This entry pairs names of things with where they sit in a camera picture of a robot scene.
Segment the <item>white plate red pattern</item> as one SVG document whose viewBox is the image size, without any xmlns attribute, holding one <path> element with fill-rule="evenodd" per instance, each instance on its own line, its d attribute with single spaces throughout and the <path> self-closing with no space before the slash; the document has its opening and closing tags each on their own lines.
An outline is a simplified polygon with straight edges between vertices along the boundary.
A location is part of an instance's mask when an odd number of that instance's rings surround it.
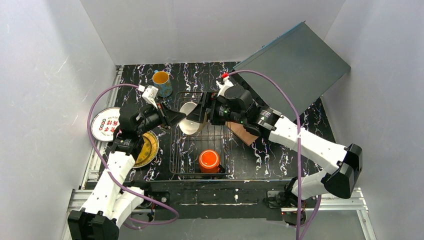
<svg viewBox="0 0 424 240">
<path fill-rule="evenodd" d="M 101 142 L 111 142 L 116 128 L 120 125 L 119 116 L 119 107 L 110 107 L 99 112 L 90 125 L 92 136 Z"/>
</svg>

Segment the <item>blue butterfly mug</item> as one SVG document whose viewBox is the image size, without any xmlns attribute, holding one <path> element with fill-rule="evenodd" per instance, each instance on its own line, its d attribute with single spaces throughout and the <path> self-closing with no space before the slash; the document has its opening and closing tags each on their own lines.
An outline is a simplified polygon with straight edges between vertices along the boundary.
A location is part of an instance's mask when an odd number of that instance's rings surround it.
<svg viewBox="0 0 424 240">
<path fill-rule="evenodd" d="M 152 81 L 153 85 L 158 88 L 158 96 L 166 98 L 172 94 L 173 89 L 170 75 L 167 72 L 155 70 L 152 76 Z"/>
</svg>

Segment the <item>wooden base board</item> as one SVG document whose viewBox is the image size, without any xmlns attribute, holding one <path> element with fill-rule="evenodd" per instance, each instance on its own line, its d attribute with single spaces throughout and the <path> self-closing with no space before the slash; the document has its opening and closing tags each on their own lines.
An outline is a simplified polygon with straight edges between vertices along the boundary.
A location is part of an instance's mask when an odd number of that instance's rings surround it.
<svg viewBox="0 0 424 240">
<path fill-rule="evenodd" d="M 242 124 L 227 121 L 225 125 L 247 146 L 250 146 L 259 138 L 247 132 Z"/>
</svg>

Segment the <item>beige ceramic bowl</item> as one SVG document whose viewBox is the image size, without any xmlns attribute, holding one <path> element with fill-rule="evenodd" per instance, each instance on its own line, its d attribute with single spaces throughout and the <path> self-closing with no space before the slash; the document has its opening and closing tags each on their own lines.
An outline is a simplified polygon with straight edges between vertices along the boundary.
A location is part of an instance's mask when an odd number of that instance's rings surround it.
<svg viewBox="0 0 424 240">
<path fill-rule="evenodd" d="M 194 102 L 186 102 L 181 108 L 180 108 L 180 112 L 184 113 L 186 115 L 190 114 L 192 110 L 195 109 L 195 107 L 197 106 L 196 103 Z M 202 129 L 207 125 L 207 115 L 204 114 L 203 115 L 203 122 L 202 123 L 198 123 L 192 120 L 189 120 L 187 118 L 184 118 L 183 120 L 181 120 L 178 123 L 178 126 L 180 128 L 180 130 L 190 136 L 190 135 L 194 135 L 196 133 L 199 133 L 202 131 Z"/>
</svg>

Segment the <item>orange ceramic mug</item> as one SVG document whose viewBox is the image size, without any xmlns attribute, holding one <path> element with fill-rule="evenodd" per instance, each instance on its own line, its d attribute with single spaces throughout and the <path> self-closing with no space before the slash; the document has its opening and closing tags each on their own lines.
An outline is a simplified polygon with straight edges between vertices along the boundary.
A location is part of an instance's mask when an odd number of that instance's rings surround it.
<svg viewBox="0 0 424 240">
<path fill-rule="evenodd" d="M 218 152 L 212 149 L 206 149 L 200 153 L 198 164 L 202 173 L 218 174 L 225 172 L 225 168 L 221 165 L 221 158 Z"/>
</svg>

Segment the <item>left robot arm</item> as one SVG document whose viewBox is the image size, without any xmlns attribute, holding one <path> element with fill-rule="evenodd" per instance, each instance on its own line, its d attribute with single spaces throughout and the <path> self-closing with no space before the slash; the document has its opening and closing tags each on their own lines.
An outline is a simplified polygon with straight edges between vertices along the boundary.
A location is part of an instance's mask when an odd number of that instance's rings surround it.
<svg viewBox="0 0 424 240">
<path fill-rule="evenodd" d="M 183 112 L 167 108 L 161 103 L 123 106 L 119 110 L 119 125 L 113 133 L 113 141 L 107 159 L 94 190 L 79 210 L 72 210 L 67 218 L 73 240 L 116 240 L 120 227 L 132 211 L 148 201 L 174 213 L 172 223 L 179 213 L 165 203 L 145 195 L 145 186 L 123 185 L 135 165 L 144 145 L 143 134 L 157 128 L 170 128 L 186 118 Z"/>
</svg>

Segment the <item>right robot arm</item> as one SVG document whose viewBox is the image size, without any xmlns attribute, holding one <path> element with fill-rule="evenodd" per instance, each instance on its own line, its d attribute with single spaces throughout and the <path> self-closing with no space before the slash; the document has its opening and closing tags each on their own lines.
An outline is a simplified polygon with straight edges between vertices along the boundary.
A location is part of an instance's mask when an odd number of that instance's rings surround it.
<svg viewBox="0 0 424 240">
<path fill-rule="evenodd" d="M 343 146 L 298 127 L 277 110 L 256 103 L 241 86 L 224 86 L 219 92 L 204 92 L 187 119 L 212 125 L 240 124 L 251 135 L 295 150 L 322 170 L 294 177 L 277 196 L 270 197 L 275 208 L 295 207 L 311 197 L 332 194 L 349 199 L 362 171 L 362 148 Z"/>
</svg>

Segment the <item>yellow patterned plate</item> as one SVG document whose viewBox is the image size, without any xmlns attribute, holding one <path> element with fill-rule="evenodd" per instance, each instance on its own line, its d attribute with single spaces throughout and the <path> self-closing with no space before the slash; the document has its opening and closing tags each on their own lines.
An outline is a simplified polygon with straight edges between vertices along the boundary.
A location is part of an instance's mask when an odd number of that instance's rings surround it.
<svg viewBox="0 0 424 240">
<path fill-rule="evenodd" d="M 159 151 L 159 139 L 157 135 L 152 132 L 146 132 L 142 135 L 144 145 L 139 153 L 133 169 L 138 169 L 150 164 L 157 156 Z"/>
</svg>

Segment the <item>dark grey tilted panel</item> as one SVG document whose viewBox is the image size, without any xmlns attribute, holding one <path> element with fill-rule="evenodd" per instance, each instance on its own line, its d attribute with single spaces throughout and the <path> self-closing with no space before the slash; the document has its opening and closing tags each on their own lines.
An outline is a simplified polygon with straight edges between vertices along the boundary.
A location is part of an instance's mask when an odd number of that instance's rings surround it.
<svg viewBox="0 0 424 240">
<path fill-rule="evenodd" d="M 232 78 L 261 106 L 296 115 L 278 91 L 288 96 L 299 115 L 351 70 L 305 22 L 265 45 L 233 67 Z"/>
</svg>

